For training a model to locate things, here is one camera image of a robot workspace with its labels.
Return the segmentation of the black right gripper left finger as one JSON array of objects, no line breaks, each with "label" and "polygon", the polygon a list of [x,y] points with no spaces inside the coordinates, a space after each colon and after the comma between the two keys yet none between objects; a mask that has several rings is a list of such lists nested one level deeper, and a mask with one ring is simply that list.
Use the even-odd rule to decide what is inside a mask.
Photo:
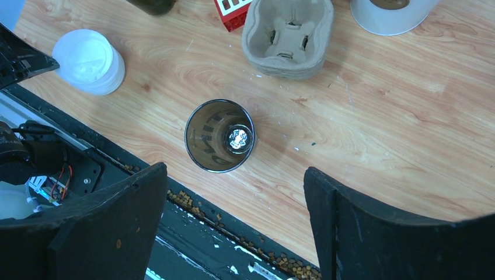
[{"label": "black right gripper left finger", "polygon": [[1,278],[144,279],[167,191],[159,162],[60,206],[1,220]]}]

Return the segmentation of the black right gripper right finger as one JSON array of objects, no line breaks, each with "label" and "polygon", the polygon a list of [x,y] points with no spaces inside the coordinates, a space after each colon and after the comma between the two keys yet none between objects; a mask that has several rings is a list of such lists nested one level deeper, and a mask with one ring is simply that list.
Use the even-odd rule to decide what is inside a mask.
[{"label": "black right gripper right finger", "polygon": [[315,167],[304,194],[323,279],[493,279],[494,215],[450,222],[356,191]]}]

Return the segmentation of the clear brown printed coffee cup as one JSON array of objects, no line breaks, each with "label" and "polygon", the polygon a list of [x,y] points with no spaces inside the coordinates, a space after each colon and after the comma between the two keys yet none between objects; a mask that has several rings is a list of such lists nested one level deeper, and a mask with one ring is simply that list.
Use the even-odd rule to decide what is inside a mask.
[{"label": "clear brown printed coffee cup", "polygon": [[184,142],[192,161],[211,173],[227,173],[241,166],[256,144],[249,113],[225,99],[207,101],[189,117]]}]

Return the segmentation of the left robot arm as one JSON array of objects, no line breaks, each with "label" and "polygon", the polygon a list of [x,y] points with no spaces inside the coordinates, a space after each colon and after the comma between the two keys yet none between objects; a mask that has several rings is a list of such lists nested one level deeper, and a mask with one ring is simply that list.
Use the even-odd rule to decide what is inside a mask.
[{"label": "left robot arm", "polygon": [[[1,26],[1,89],[59,67]],[[104,168],[55,128],[1,121],[1,219],[24,219],[97,189]]]}]

